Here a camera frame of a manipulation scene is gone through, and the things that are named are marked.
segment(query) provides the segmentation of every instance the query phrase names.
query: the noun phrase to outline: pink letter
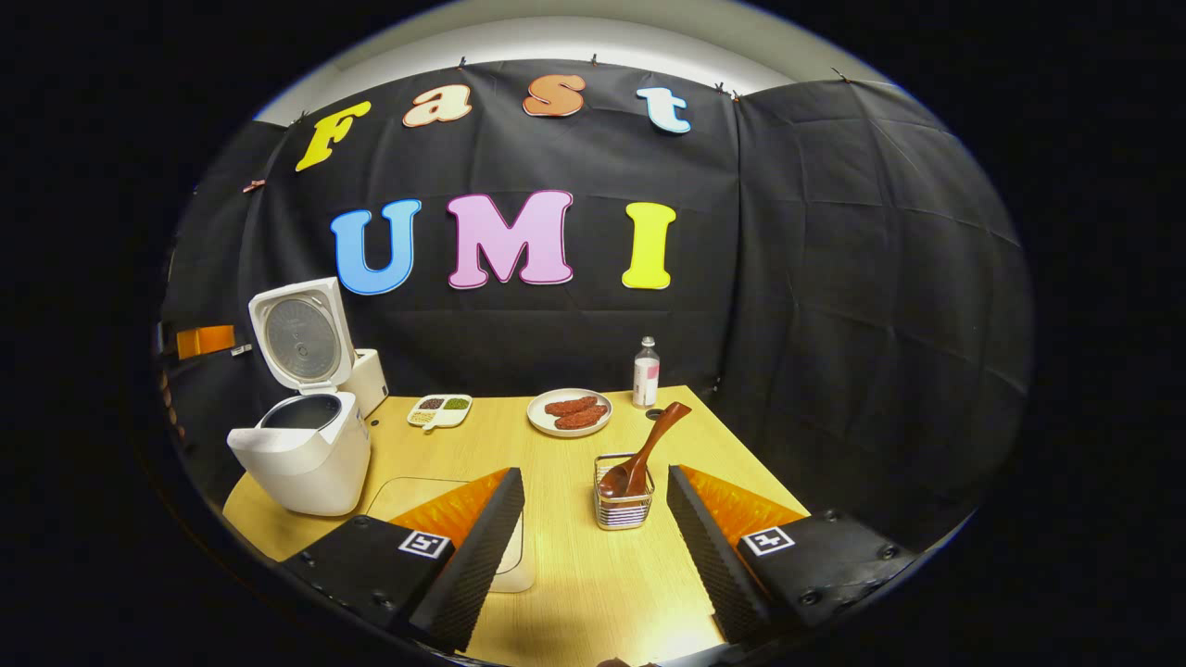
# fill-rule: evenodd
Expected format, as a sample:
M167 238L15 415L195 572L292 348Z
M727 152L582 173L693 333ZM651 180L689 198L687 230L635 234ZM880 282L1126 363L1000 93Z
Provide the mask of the pink letter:
M511 279L524 248L527 266L519 280L531 285L572 280L573 269L565 263L565 210L572 203L568 192L541 190L528 197L515 224L508 227L486 195L453 199L446 208L457 216L457 271L448 277L448 284L458 290L486 284L489 277L478 266L479 249L499 282Z

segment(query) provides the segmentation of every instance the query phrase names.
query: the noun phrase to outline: meat patty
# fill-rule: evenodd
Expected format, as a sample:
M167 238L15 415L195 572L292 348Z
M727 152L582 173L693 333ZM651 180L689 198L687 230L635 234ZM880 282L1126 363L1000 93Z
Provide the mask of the meat patty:
M580 412L567 414L556 420L556 428L562 431L572 431L574 428L585 428L586 426L593 426L597 424L601 415L610 412L610 408L604 405L595 405L588 409L582 409Z
M588 409L597 405L597 396L585 396L572 401L559 401L543 406L543 412L554 417L576 414L582 409Z

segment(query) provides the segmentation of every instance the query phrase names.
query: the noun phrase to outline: wooden table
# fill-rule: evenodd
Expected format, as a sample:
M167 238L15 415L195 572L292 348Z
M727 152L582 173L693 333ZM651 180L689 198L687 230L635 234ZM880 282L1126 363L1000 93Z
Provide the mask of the wooden table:
M655 504L642 527L607 532L593 515L593 459L636 451L653 421L630 392L606 394L613 417L585 438L554 438L527 419L531 398L476 398L453 428L426 433L406 421L417 398L389 396L368 418L371 462L358 507L319 517L278 506L243 475L223 515L260 551L286 559L356 514L396 477L473 479L506 466L523 471L527 547L535 584L490 593L465 655L515 667L593 667L620 658L661 662L723 642L712 603L667 507L668 465L686 464L745 487L804 515L806 509L687 387L659 389L657 406L680 401L691 414L650 458ZM376 516L388 520L390 516Z

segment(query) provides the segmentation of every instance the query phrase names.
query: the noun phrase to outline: white bottle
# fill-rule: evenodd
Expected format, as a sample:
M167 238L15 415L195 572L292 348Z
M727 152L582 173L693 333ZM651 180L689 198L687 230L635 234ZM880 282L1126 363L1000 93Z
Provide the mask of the white bottle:
M655 338L643 338L643 350L635 355L635 405L651 407L659 393L659 355L655 352Z

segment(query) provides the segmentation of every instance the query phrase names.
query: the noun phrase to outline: wooden spoon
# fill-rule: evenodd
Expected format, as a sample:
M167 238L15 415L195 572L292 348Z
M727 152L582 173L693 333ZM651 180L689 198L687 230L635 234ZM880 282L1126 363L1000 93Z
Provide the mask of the wooden spoon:
M651 434L646 438L643 449L630 457L625 463L619 463L606 471L605 477L598 483L598 493L607 498L640 496L646 493L646 458L651 456L655 443L659 442L668 428L680 421L691 408L676 401L663 411L663 414L655 420Z

